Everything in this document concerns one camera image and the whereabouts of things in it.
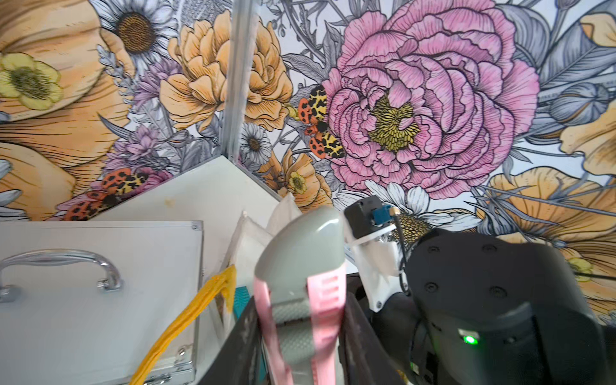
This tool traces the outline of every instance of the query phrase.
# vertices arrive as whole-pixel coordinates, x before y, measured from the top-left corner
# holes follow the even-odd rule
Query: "floral wallpaper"
[[[231,5],[0,1],[0,220],[86,220],[219,153]]]
[[[86,220],[220,152],[230,0],[0,0],[0,221]],[[616,276],[615,0],[264,0],[242,166]],[[616,282],[578,276],[601,322]]]
[[[261,19],[249,100],[272,74],[281,120],[247,110],[240,158],[281,197],[377,195],[410,241],[480,232],[616,276],[616,1],[268,0]],[[616,282],[577,279],[616,322]]]

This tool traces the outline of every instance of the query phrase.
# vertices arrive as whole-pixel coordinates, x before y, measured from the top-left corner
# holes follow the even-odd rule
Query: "purple flower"
[[[150,154],[156,153],[158,145],[158,132],[143,124],[133,132],[128,141],[117,140],[113,144],[113,151],[107,153],[107,162],[103,168],[105,171],[117,170],[129,167],[128,162],[138,160]]]
[[[158,97],[161,80],[167,80],[171,75],[181,72],[182,67],[177,62],[164,57],[160,62],[150,65],[137,85],[136,110],[139,110],[148,100]]]

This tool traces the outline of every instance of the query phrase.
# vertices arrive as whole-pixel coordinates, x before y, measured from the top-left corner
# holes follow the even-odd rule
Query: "cable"
[[[133,374],[129,385],[142,385],[145,378],[152,371],[152,368],[165,352],[171,341],[173,341],[184,329],[199,317],[208,304],[221,293],[227,304],[227,311],[233,311],[233,297],[235,295],[235,266],[231,265],[219,275],[215,275],[206,282],[199,290],[197,295],[190,301],[190,304],[177,316],[167,330],[158,338],[152,346],[144,360],[141,361],[139,368]]]
[[[404,247],[404,233],[402,232],[402,223],[400,222],[400,214],[394,215],[395,227],[398,230],[398,239],[400,241],[400,248],[402,249],[402,258],[400,259],[400,264],[398,265],[398,279],[400,280],[400,289],[402,292],[408,297],[411,295],[411,291],[408,289],[408,285],[405,288],[404,282],[402,281],[402,272],[406,269],[407,266],[407,252],[406,247]]]
[[[587,274],[578,272],[573,272],[573,274],[579,275],[581,277],[600,278],[602,280],[616,281],[616,277],[610,277],[609,275]]]

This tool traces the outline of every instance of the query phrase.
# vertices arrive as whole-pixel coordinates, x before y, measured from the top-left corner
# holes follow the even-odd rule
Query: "white daisy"
[[[118,35],[138,73],[168,56],[169,39],[177,36],[177,20],[168,0],[90,0],[100,24]]]
[[[401,210],[400,221],[407,243],[414,243],[436,227],[449,231],[462,231],[477,227],[481,222],[481,219],[471,214],[470,211],[467,213],[466,210],[462,209],[455,209],[458,212],[450,213],[429,212],[430,197],[419,186],[413,187],[405,193],[402,186],[397,183],[390,183],[387,185],[387,188],[384,188],[372,180],[367,180],[366,187],[368,187],[372,195],[379,197],[383,203],[389,203]],[[344,210],[359,199],[366,198],[367,196],[365,193],[343,190],[332,201],[334,207]]]
[[[12,167],[9,161],[5,159],[0,159],[0,179],[4,178],[11,169]],[[21,194],[21,190],[9,190],[0,192],[0,222],[30,220],[24,210],[6,207],[6,205],[16,200]]]
[[[240,155],[245,166],[262,166],[272,156],[272,144],[265,129],[254,123],[241,125]]]

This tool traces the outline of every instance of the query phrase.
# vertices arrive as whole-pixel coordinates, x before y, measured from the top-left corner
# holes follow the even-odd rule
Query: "gray handle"
[[[99,288],[105,291],[118,290],[122,287],[122,278],[118,269],[107,258],[84,250],[71,249],[45,249],[28,251],[17,254],[0,261],[0,303],[13,302],[21,293],[21,289],[14,285],[2,285],[2,270],[11,265],[30,266],[62,266],[77,262],[93,262],[107,272],[107,277],[99,281]]]

